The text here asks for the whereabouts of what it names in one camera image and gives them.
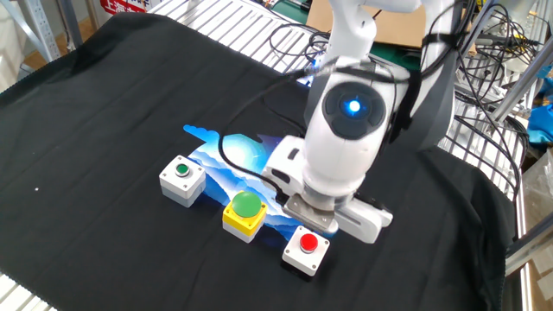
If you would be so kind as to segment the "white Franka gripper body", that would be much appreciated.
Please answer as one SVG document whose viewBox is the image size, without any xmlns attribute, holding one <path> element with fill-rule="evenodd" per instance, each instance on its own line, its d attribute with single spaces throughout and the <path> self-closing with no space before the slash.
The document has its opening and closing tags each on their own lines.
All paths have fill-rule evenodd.
<svg viewBox="0 0 553 311">
<path fill-rule="evenodd" d="M 333 235 L 338 230 L 373 244 L 393 216 L 355 193 L 370 165 L 362 151 L 349 152 L 346 143 L 313 145 L 286 136 L 277 144 L 262 176 L 274 181 L 289 196 L 283 212 L 308 228 Z"/>
</svg>

